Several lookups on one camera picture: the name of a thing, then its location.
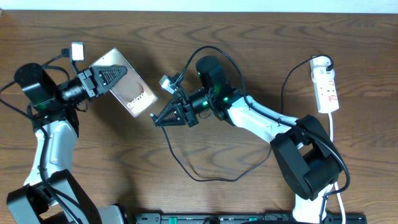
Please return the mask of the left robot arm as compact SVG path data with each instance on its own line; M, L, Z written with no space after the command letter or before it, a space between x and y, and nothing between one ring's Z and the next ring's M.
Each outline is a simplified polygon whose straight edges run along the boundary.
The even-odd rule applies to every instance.
M72 176L79 137L78 105L109 91L125 74L121 65L91 67L57 85L48 65L28 63L14 81L30 99L24 116L37 138L34 165L24 185L9 193L7 206L16 223L127 223L118 205L97 208Z

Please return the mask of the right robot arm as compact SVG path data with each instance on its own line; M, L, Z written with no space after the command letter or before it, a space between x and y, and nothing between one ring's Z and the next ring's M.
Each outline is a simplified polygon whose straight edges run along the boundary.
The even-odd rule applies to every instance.
M157 127L198 124L197 116L207 110L232 126L246 129L270 145L286 183L296 195L293 218L298 222L324 223L329 196L347 186L333 187L348 168L333 141L315 117L285 116L233 88L215 56L199 59L196 70L202 87L187 93L183 74L163 76L160 85L172 95L159 115L151 118Z

